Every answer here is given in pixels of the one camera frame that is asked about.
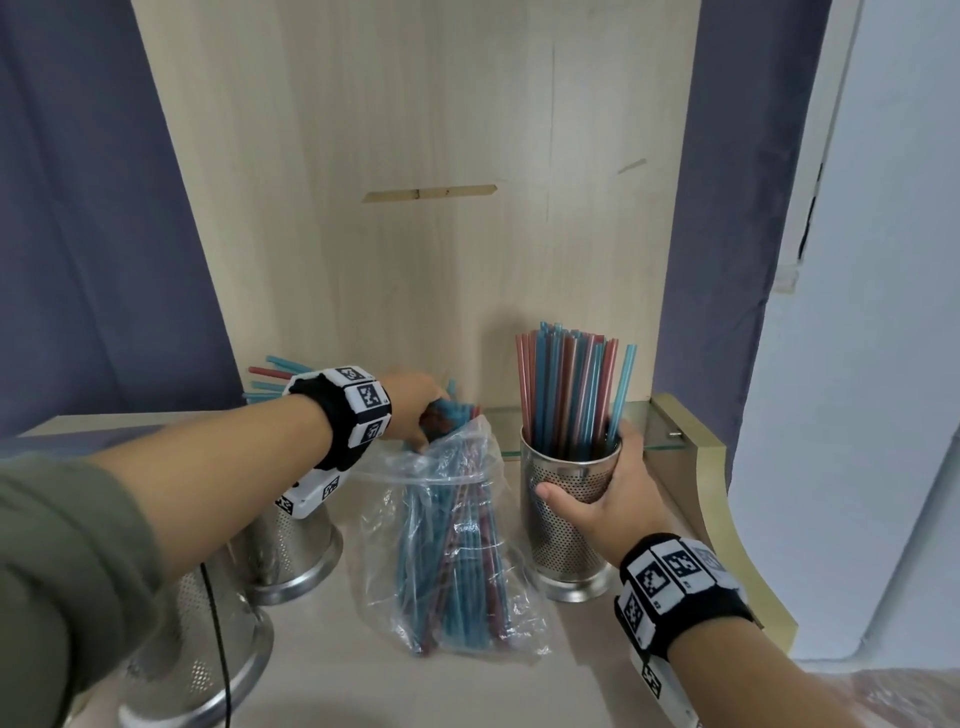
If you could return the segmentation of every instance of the metal colander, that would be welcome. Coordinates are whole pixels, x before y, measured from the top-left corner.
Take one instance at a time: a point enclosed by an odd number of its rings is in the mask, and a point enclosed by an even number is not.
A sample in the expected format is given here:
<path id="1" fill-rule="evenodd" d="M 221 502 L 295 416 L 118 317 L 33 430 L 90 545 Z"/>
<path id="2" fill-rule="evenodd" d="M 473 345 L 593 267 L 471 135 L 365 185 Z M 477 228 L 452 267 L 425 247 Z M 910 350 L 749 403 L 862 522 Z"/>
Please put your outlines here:
<path id="1" fill-rule="evenodd" d="M 534 492 L 538 483 L 556 483 L 584 503 L 599 500 L 610 485 L 620 456 L 571 462 L 542 455 L 521 442 L 520 504 L 533 568 L 546 595 L 559 601 L 586 601 L 607 590 L 609 565 L 583 535 L 556 516 Z"/>
<path id="2" fill-rule="evenodd" d="M 321 505 L 294 519 L 271 505 L 228 545 L 253 604 L 282 604 L 326 579 L 340 560 L 344 540 Z"/>
<path id="3" fill-rule="evenodd" d="M 235 709 L 260 679 L 274 646 L 270 620 L 241 591 L 224 550 L 206 562 Z M 224 719 L 227 695 L 200 569 L 158 597 L 159 625 L 132 656 L 121 683 L 124 728 L 205 728 Z"/>

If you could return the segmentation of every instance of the wood grain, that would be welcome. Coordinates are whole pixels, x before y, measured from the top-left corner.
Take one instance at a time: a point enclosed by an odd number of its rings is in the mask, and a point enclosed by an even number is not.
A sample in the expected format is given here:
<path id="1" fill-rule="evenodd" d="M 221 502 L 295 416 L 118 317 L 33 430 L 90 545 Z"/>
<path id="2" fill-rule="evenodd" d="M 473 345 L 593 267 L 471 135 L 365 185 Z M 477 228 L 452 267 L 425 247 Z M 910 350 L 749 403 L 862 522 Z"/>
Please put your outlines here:
<path id="1" fill-rule="evenodd" d="M 133 5 L 241 371 L 516 404 L 513 334 L 547 319 L 638 343 L 649 397 L 699 0 Z"/>

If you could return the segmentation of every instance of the left hand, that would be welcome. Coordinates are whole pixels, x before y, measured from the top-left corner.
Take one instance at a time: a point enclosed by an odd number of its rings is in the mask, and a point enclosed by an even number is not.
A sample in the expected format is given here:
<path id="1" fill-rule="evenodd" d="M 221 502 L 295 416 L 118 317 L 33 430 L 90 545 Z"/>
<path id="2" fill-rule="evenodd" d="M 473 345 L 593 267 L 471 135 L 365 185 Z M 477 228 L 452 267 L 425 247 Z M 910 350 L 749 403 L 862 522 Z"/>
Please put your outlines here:
<path id="1" fill-rule="evenodd" d="M 432 376 L 423 372 L 383 376 L 380 384 L 387 391 L 394 410 L 383 436 L 388 440 L 405 440 L 417 452 L 423 451 L 428 443 L 420 429 L 420 416 L 430 402 L 449 399 L 446 392 Z"/>

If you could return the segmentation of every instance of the utensil holder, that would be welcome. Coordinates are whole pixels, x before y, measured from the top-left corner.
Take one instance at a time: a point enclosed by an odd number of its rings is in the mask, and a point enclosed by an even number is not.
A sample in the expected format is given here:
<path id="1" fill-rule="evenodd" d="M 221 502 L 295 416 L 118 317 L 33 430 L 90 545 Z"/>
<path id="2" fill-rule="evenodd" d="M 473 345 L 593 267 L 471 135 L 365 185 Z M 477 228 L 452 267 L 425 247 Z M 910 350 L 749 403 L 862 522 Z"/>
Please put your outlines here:
<path id="1" fill-rule="evenodd" d="M 205 562 L 216 603 L 235 710 L 270 660 L 274 628 L 243 595 L 224 549 Z M 213 615 L 200 569 L 164 588 L 159 625 L 127 664 L 118 718 L 123 728 L 209 728 L 227 714 Z"/>
<path id="2" fill-rule="evenodd" d="M 228 549 L 247 597 L 269 606 L 304 595 L 326 579 L 340 561 L 344 539 L 325 505 L 305 519 L 271 505 Z"/>
<path id="3" fill-rule="evenodd" d="M 564 521 L 535 493 L 538 483 L 556 483 L 584 503 L 599 500 L 613 477 L 620 444 L 598 460 L 572 462 L 543 455 L 520 435 L 520 508 L 530 541 L 533 576 L 548 598 L 580 602 L 609 586 L 612 568 L 583 534 Z"/>

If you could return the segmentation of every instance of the olive green sleeve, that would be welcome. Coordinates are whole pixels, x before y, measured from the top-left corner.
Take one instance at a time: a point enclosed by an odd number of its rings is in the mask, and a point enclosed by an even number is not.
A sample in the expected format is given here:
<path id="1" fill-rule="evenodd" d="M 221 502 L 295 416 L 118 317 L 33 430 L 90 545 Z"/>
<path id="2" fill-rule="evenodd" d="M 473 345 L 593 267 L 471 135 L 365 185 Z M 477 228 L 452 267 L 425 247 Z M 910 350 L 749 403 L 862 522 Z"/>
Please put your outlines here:
<path id="1" fill-rule="evenodd" d="M 38 455 L 0 463 L 4 724 L 58 724 L 147 636 L 160 583 L 153 532 L 112 475 Z"/>

